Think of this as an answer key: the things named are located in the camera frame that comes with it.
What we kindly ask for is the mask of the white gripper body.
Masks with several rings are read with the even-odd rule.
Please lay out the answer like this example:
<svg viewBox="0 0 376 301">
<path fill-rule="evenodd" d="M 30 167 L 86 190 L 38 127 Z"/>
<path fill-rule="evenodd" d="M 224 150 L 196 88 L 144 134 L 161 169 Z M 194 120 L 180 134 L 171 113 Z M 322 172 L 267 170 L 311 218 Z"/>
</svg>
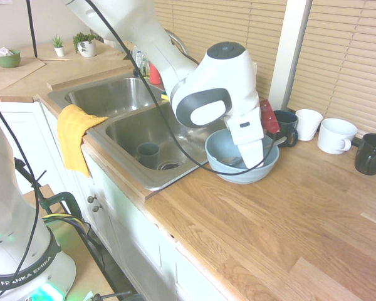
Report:
<svg viewBox="0 0 376 301">
<path fill-rule="evenodd" d="M 262 166 L 264 132 L 261 124 L 261 109 L 256 107 L 244 115 L 225 117 L 224 121 L 245 166 L 248 169 L 257 164 Z"/>
</svg>

